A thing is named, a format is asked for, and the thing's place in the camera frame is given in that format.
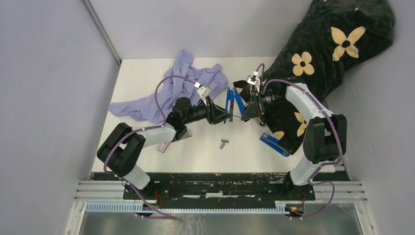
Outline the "beige and black stapler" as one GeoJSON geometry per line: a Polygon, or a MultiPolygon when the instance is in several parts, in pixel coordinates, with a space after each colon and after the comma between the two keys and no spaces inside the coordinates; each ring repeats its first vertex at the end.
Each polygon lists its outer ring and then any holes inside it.
{"type": "Polygon", "coordinates": [[[266,128],[267,127],[266,119],[263,118],[263,117],[256,118],[256,122],[257,122],[258,126],[261,127],[261,128],[266,128]]]}

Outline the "blue stapler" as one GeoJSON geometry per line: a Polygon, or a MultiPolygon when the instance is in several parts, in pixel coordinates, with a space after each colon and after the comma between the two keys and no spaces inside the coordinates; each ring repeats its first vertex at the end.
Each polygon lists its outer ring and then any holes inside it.
{"type": "Polygon", "coordinates": [[[273,150],[275,150],[276,152],[278,152],[279,154],[281,154],[284,157],[289,157],[291,155],[291,151],[287,150],[285,148],[283,148],[282,146],[279,145],[279,140],[276,139],[275,137],[268,135],[266,133],[263,133],[260,136],[260,141],[262,141],[264,144],[266,144],[267,146],[269,146],[270,148],[272,148],[273,150]]]}
{"type": "Polygon", "coordinates": [[[235,104],[237,105],[240,116],[239,119],[242,120],[242,116],[244,115],[246,111],[246,107],[243,103],[243,100],[236,90],[236,88],[231,89],[230,87],[227,88],[227,95],[226,95],[226,104],[225,104],[225,110],[230,114],[230,117],[227,120],[224,120],[223,123],[226,124],[227,122],[233,122],[234,115],[234,108],[235,104]]]}

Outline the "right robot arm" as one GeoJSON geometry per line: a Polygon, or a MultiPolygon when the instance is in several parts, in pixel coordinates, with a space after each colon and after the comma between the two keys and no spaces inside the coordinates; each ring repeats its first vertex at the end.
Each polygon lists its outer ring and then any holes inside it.
{"type": "Polygon", "coordinates": [[[283,185],[283,195],[295,200],[302,194],[304,185],[312,185],[313,178],[326,165],[337,165],[346,152],[347,119],[325,108],[304,83],[286,81],[285,96],[261,92],[258,84],[250,89],[250,101],[242,114],[242,120],[259,118],[272,105],[287,100],[291,102],[304,118],[307,129],[303,138],[304,156],[297,166],[288,173],[283,185]]]}

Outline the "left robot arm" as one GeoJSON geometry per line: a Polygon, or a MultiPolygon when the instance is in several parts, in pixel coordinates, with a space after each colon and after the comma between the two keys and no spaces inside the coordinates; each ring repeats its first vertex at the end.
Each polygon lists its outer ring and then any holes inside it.
{"type": "Polygon", "coordinates": [[[214,104],[209,97],[192,105],[189,98],[176,100],[166,124],[133,130],[125,122],[119,123],[105,139],[97,151],[97,158],[119,178],[135,186],[140,198],[148,199],[154,193],[150,176],[137,161],[143,148],[163,142],[175,142],[187,133],[187,124],[207,120],[209,124],[219,124],[231,118],[231,114],[214,104]]]}

